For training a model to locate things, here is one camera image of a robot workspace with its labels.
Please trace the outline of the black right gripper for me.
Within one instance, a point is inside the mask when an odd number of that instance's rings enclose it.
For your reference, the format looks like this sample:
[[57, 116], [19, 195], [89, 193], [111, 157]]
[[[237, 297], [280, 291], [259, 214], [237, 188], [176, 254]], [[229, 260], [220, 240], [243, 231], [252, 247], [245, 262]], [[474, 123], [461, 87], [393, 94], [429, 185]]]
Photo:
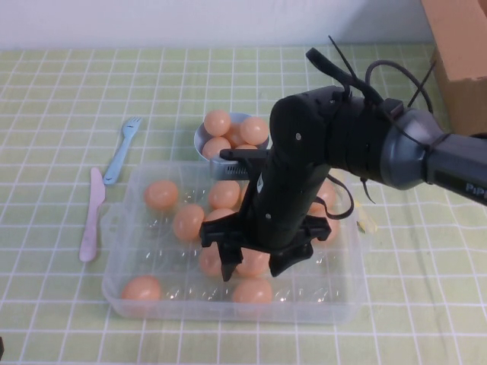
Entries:
[[328, 165], [282, 159], [273, 150], [223, 150], [211, 163], [215, 179], [236, 179], [233, 170], [239, 167], [249, 180], [240, 210], [204, 223], [200, 230], [202, 246], [218, 243], [223, 281], [243, 261], [241, 247], [279, 252], [269, 257], [276, 278], [313, 255], [311, 240], [329, 236], [326, 219], [308, 214]]

